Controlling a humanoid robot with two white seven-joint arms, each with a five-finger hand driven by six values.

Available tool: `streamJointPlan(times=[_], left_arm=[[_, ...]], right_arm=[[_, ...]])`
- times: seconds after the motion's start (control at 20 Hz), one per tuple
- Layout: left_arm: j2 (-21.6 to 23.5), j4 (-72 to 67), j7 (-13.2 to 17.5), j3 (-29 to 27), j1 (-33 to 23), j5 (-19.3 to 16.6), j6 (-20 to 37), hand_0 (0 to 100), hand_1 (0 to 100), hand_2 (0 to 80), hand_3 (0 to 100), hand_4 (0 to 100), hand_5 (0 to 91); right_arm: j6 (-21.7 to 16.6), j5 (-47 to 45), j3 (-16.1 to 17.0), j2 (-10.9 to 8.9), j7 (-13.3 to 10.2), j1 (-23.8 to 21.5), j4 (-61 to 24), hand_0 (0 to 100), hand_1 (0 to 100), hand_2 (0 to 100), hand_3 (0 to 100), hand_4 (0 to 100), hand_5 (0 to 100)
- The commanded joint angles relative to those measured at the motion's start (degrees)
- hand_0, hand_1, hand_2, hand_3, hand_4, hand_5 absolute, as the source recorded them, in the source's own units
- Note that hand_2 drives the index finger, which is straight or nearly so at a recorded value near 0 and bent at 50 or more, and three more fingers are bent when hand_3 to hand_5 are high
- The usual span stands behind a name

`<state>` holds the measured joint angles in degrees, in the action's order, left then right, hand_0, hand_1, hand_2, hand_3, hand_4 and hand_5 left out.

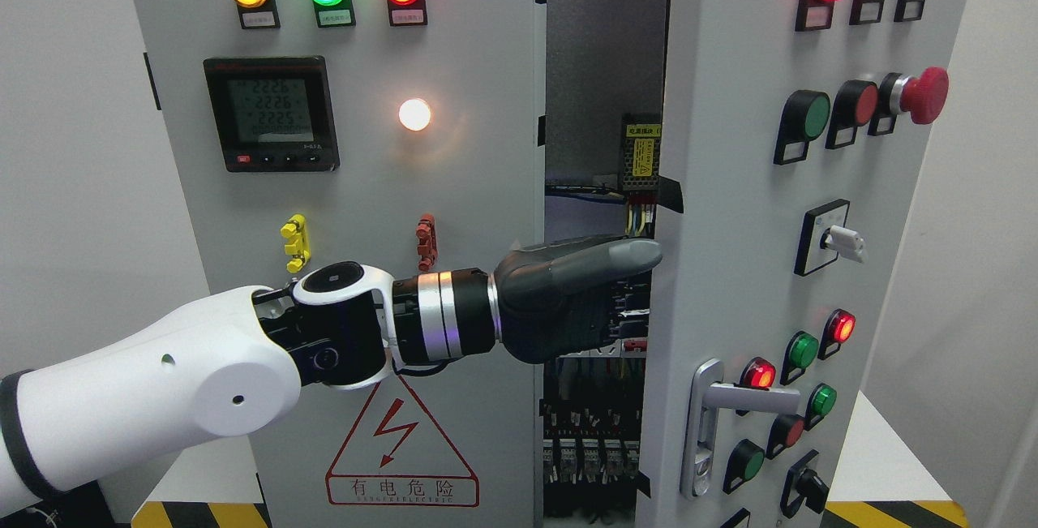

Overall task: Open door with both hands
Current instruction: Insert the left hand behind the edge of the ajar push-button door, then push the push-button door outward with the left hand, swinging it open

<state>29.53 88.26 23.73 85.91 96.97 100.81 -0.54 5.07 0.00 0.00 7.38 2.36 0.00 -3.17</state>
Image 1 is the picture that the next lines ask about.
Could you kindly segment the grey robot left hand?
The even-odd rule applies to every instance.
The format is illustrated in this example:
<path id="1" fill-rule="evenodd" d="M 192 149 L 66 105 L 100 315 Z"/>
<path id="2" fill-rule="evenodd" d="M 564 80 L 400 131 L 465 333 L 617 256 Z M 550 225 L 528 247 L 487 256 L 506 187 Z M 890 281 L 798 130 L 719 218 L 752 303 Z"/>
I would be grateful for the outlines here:
<path id="1" fill-rule="evenodd" d="M 662 259 L 653 239 L 608 234 L 510 251 L 493 273 L 506 350 L 523 363 L 543 364 L 604 346 L 614 284 Z"/>

